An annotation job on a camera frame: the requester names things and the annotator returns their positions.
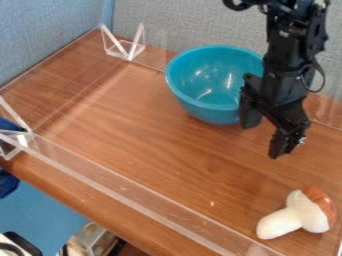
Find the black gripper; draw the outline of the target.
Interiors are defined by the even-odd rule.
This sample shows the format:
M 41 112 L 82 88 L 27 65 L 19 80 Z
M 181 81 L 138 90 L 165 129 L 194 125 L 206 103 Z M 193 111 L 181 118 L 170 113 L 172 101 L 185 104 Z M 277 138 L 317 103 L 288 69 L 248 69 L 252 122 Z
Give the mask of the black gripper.
M 312 86 L 316 68 L 312 61 L 294 62 L 266 55 L 261 76 L 244 75 L 240 120 L 245 129 L 256 128 L 266 118 L 276 126 L 269 156 L 277 159 L 307 142 L 312 121 L 304 101 Z

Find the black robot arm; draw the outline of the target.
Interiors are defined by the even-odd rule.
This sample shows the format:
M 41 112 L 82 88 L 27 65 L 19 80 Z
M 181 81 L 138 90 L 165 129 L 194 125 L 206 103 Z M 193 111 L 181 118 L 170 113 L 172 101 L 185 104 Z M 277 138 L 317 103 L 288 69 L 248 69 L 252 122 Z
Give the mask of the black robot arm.
M 277 127 L 269 156 L 276 159 L 305 143 L 311 119 L 304 100 L 316 75 L 325 71 L 317 54 L 329 39 L 327 16 L 331 0 L 222 0 L 228 8 L 244 11 L 257 7 L 268 16 L 269 48 L 264 56 L 264 74 L 244 75 L 240 118 L 244 128 L 254 128 L 262 120 Z

